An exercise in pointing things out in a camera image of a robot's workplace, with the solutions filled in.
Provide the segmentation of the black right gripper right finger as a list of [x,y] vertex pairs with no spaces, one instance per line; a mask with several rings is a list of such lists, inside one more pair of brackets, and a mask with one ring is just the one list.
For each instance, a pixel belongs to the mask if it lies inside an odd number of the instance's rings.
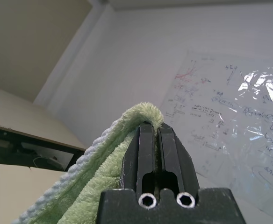
[[200,188],[193,161],[175,131],[163,123],[158,129],[162,171],[174,177],[176,190]]

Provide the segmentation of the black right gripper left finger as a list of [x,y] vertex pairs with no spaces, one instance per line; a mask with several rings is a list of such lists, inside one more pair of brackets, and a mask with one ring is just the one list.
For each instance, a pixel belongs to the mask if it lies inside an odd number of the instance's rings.
[[151,124],[140,124],[122,160],[121,188],[154,190],[155,136]]

